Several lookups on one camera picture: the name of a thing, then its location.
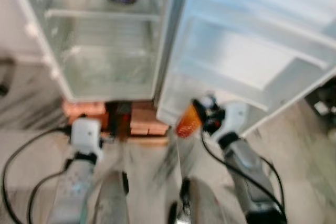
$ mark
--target tiled floor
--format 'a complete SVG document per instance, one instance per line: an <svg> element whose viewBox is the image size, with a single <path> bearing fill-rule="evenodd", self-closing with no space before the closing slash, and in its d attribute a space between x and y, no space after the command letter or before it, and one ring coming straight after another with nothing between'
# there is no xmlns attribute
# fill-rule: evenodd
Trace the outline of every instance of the tiled floor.
<svg viewBox="0 0 336 224"><path fill-rule="evenodd" d="M36 129L64 120L57 89L46 73L37 67L17 69L20 74L14 77L10 94L0 100L0 167L13 150L36 134ZM289 223L335 223L336 146L328 141L323 124L304 102L261 126L248 140L273 161L282 177ZM166 223L168 208L178 195L183 176L206 181L231 222L245 223L230 176L205 153L199 141L172 137L168 147L112 144L105 146L104 152L97 176L112 167L128 173L131 223ZM12 166L8 178L10 194L23 220L30 190L39 179L59 169L67 153L66 139L53 134L23 153ZM39 194L36 223L45 223L55 185L56 182L47 184ZM11 223L1 204L0 223Z"/></svg>

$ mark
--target refrigerator door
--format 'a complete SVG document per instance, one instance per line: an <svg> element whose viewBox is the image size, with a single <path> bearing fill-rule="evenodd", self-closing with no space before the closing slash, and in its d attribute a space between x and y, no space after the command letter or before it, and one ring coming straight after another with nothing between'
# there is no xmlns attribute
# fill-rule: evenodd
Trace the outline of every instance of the refrigerator door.
<svg viewBox="0 0 336 224"><path fill-rule="evenodd" d="M247 133L334 74L335 38L333 0L185 0L157 118L214 93L249 105Z"/></svg>

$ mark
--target refrigerator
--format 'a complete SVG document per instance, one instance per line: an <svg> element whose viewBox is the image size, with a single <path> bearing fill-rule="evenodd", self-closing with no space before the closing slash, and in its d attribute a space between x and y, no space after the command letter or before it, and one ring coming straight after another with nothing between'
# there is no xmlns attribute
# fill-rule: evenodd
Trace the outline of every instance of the refrigerator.
<svg viewBox="0 0 336 224"><path fill-rule="evenodd" d="M334 75L335 0L19 0L71 102L154 99L175 125L191 98L248 104L248 133Z"/></svg>

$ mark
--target power cord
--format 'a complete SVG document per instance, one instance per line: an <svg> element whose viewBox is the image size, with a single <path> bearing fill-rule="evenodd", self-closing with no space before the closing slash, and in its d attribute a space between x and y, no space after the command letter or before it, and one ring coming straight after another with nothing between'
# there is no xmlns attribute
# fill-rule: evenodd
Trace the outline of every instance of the power cord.
<svg viewBox="0 0 336 224"><path fill-rule="evenodd" d="M224 160L222 160L221 158L217 157L208 147L208 145L205 143L204 137L203 137L203 133L204 133L204 128L202 128L201 130L201 140L202 140L202 144L203 147L205 148L205 150L209 153L209 155L211 157L213 157L215 160L217 160L218 162L220 162L221 164L223 164L224 166L226 166L227 169L231 170L232 172L236 173L237 175L243 177L244 179L248 180L249 182L251 182L254 186L256 186L259 190L261 190L264 194L266 194L280 209L280 212L284 218L284 220L287 222L287 217L286 217L286 213L285 213L285 208L284 205L282 205L277 198L270 193L264 186L262 186L260 183L258 183L257 181L255 181L253 178L251 178L250 176L246 175L245 173L241 172L240 170L238 170L236 167L230 165L229 163L225 162ZM266 164L268 164L270 166L270 168L275 172L278 180L279 180L279 186L280 186L280 190L281 190L281 197L283 200L284 197L284 191L283 191L283 187L282 187L282 183L280 180L280 176L277 173L276 169L274 168L274 166L269 163L268 161L266 162Z"/></svg>
<svg viewBox="0 0 336 224"><path fill-rule="evenodd" d="M6 161L4 168L2 170L1 173L1 196L5 205L5 209L7 210L11 220L15 223L15 224L24 224L17 216L17 214L15 213L15 211L13 210L12 204L9 200L9 196L8 196L8 191L7 191L7 173L8 173L8 168L10 167L10 165L12 164L12 162L14 161L14 159L17 157L18 154L20 154L24 149L26 149L28 146L30 146L31 144L33 144L35 141L39 140L41 137L48 135L52 132L57 132L57 131L63 131L68 133L67 128L63 129L63 128L55 128L55 129L51 129L48 130L46 132L43 132L35 137L33 137L31 140L29 140L27 143L23 144L20 148L18 148L10 157L9 159Z"/></svg>
<svg viewBox="0 0 336 224"><path fill-rule="evenodd" d="M31 191L30 196L29 196L29 200L28 200L28 205L27 205L27 222L28 222L28 224L34 224L34 222L33 222L34 200L35 200L35 197L36 197L40 187L45 182L64 174L68 170L72 161L73 161L73 159L68 159L66 161L65 166L64 166L62 171L51 174L51 175L41 179L40 182L37 183L37 185L34 187L33 191Z"/></svg>
<svg viewBox="0 0 336 224"><path fill-rule="evenodd" d="M282 207L284 208L284 211L285 211L286 210L286 208L285 208L285 193L283 191L284 187L282 185L280 175L278 174L278 171L275 169L274 165L270 161L268 161L267 159L265 159L262 156L259 156L259 157L262 161L264 161L269 166L269 168L274 172L275 176L277 177L277 181L278 181L279 189L280 189L281 205L282 205Z"/></svg>

